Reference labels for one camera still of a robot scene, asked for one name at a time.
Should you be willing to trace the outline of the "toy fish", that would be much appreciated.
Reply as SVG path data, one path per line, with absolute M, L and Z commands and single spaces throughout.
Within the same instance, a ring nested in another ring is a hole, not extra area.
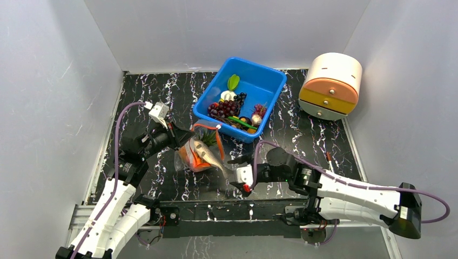
M 223 160 L 219 157 L 217 157 L 211 150 L 210 148 L 205 145 L 202 141 L 200 140 L 194 140 L 193 141 L 193 147 L 194 150 L 197 152 L 197 154 L 207 163 L 209 163 L 211 166 L 219 168 L 224 176 L 225 179 L 229 179 L 230 175 L 232 175 L 232 170 L 227 168 Z

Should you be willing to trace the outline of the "toy peach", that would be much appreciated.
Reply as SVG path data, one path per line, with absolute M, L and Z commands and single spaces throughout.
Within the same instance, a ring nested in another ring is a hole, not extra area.
M 202 172 L 211 168 L 211 165 L 205 162 L 189 143 L 179 149 L 178 155 L 184 163 L 184 166 L 193 172 Z

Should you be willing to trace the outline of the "clear zip top bag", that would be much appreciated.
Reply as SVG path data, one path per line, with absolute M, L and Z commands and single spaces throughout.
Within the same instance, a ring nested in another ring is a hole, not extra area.
M 174 153 L 176 171 L 202 172 L 217 168 L 226 172 L 225 152 L 219 134 L 222 123 L 200 119 L 191 127 L 194 136 Z

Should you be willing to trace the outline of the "toy pineapple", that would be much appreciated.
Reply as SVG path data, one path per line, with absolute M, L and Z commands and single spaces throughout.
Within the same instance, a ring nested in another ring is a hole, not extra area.
M 200 133 L 199 140 L 202 141 L 208 147 L 215 146 L 217 144 L 216 131 L 203 129 Z

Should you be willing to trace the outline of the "green toy starfruit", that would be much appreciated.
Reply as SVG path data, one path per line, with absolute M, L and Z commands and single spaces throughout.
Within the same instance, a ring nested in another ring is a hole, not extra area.
M 240 82 L 240 77 L 237 74 L 233 74 L 227 81 L 227 89 L 229 91 L 234 91 Z

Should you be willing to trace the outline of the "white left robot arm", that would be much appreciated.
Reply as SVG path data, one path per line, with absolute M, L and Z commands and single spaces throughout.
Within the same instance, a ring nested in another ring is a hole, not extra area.
M 60 247 L 55 257 L 117 258 L 141 226 L 159 222 L 159 201 L 144 194 L 134 199 L 125 215 L 122 211 L 149 169 L 148 158 L 166 148 L 178 150 L 193 137 L 193 131 L 173 122 L 155 122 L 137 137 L 122 137 L 99 201 L 80 233 L 68 247 Z

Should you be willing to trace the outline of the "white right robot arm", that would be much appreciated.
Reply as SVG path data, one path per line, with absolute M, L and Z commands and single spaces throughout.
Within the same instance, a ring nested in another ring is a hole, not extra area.
M 350 220 L 375 224 L 393 234 L 421 237 L 422 203 L 415 187 L 383 187 L 345 178 L 330 170 L 300 161 L 280 147 L 272 148 L 265 163 L 253 155 L 230 160 L 237 165 L 231 183 L 243 196 L 249 196 L 261 182 L 285 182 L 290 190 L 306 197 L 304 205 L 285 208 L 274 216 L 286 224 L 305 226 Z

